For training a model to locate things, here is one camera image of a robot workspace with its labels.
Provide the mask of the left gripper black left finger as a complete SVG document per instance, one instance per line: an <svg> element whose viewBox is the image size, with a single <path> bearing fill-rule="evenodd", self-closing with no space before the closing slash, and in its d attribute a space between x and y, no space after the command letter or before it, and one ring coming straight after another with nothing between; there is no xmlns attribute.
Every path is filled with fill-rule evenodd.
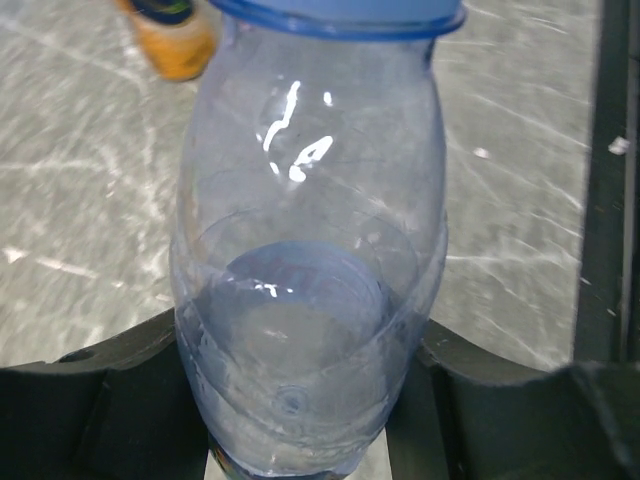
<svg viewBox="0 0 640 480"><path fill-rule="evenodd" d="M4 479L201 479L207 456L172 310L1 371Z"/></svg>

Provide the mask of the orange drink bottle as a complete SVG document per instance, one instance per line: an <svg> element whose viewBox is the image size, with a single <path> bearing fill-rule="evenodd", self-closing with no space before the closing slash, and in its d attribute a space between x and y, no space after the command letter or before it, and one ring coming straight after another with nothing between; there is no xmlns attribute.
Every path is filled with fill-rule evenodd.
<svg viewBox="0 0 640 480"><path fill-rule="evenodd" d="M185 82L200 76L216 49L214 29L194 1L119 0L134 37L165 80Z"/></svg>

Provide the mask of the clear blue water bottle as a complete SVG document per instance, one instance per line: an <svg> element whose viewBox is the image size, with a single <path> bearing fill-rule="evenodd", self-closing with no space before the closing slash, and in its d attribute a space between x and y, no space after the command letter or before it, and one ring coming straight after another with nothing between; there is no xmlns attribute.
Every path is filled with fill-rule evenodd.
<svg viewBox="0 0 640 480"><path fill-rule="evenodd" d="M384 429L447 251L434 28L222 1L169 252L229 479L342 479Z"/></svg>

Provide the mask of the blue bottle cap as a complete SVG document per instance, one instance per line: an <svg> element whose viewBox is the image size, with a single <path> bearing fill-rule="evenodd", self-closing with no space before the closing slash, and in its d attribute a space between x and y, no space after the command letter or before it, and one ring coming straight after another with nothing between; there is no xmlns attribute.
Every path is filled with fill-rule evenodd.
<svg viewBox="0 0 640 480"><path fill-rule="evenodd" d="M222 13L295 35L356 42L433 39L459 29L461 0L213 0Z"/></svg>

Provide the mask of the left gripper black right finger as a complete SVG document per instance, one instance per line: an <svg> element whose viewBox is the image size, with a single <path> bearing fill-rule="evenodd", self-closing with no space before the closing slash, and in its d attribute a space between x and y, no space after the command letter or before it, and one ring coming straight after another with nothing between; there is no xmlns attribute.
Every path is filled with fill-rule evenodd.
<svg viewBox="0 0 640 480"><path fill-rule="evenodd" d="M639 367L539 371L430 322L386 436L395 479L636 479Z"/></svg>

